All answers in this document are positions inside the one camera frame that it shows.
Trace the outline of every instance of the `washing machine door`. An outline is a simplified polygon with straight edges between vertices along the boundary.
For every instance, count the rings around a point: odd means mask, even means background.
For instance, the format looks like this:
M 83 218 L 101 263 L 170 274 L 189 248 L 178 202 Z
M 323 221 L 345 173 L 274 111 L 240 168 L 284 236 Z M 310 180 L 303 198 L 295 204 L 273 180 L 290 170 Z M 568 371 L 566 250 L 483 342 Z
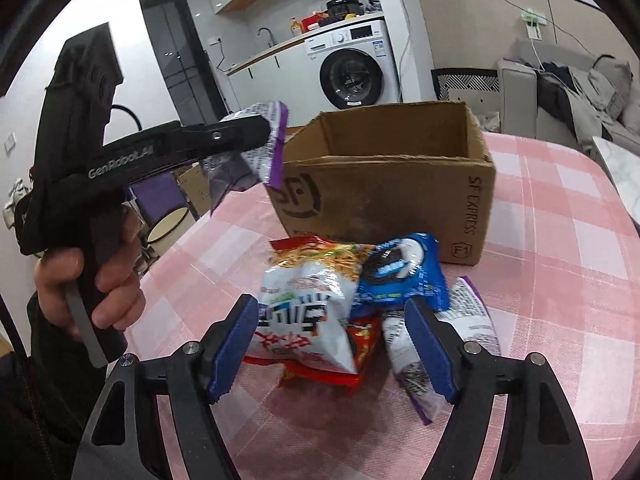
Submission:
M 329 54 L 320 67 L 324 95 L 340 110 L 373 105 L 383 91 L 383 75 L 376 60 L 361 50 L 342 48 Z

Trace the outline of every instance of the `faucet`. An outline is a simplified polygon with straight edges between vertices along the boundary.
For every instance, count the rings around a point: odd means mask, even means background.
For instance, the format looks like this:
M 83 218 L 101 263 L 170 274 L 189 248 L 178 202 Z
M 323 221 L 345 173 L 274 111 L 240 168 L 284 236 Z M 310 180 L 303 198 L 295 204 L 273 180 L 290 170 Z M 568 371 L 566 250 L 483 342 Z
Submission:
M 271 48 L 272 46 L 276 46 L 276 39 L 273 37 L 273 32 L 271 31 L 271 29 L 270 29 L 270 28 L 267 28 L 267 27 L 260 27 L 260 28 L 258 29 L 258 36 L 260 36 L 260 33 L 261 33 L 263 30 L 266 30 L 266 31 L 269 33 L 269 37 L 271 38 L 271 41 L 270 41 L 270 42 L 269 42 L 269 41 L 267 41 L 267 45 L 269 46 L 269 48 Z

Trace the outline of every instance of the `blue gripper pad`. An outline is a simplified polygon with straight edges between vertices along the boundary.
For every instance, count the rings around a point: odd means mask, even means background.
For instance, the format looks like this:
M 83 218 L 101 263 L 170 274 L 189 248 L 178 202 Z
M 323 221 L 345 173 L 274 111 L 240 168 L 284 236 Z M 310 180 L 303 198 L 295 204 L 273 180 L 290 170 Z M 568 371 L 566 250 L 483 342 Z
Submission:
M 431 331 L 427 320 L 420 310 L 420 304 L 409 298 L 404 304 L 404 324 L 420 361 L 431 379 L 436 393 L 444 396 L 447 402 L 453 404 L 458 390 L 453 381 L 453 372 L 449 357 L 436 335 Z
M 226 332 L 226 337 L 211 365 L 211 380 L 207 390 L 212 402 L 218 402 L 221 396 L 231 390 L 242 358 L 258 326 L 258 301 L 250 297 L 235 322 L 229 317 L 225 322 L 232 322 L 233 325 Z

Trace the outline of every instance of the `cardboard box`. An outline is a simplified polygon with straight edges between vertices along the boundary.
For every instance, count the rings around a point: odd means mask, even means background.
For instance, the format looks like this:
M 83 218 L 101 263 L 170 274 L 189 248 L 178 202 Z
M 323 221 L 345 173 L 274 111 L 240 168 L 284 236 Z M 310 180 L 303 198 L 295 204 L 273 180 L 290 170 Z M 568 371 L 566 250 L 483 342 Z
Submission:
M 189 201 L 200 216 L 211 211 L 211 197 L 209 196 L 209 179 L 197 164 L 176 177 L 178 184 L 185 192 Z
M 322 113 L 284 147 L 268 187 L 289 236 L 378 244 L 433 234 L 440 260 L 475 265 L 495 166 L 465 104 L 393 104 Z

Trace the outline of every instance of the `white marble table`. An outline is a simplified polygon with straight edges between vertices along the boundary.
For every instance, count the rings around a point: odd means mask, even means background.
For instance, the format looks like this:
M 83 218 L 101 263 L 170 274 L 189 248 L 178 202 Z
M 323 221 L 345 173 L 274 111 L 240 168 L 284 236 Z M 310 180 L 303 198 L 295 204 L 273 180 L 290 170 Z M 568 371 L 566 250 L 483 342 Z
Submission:
M 593 137 L 591 158 L 607 173 L 640 232 L 640 157 L 601 137 Z

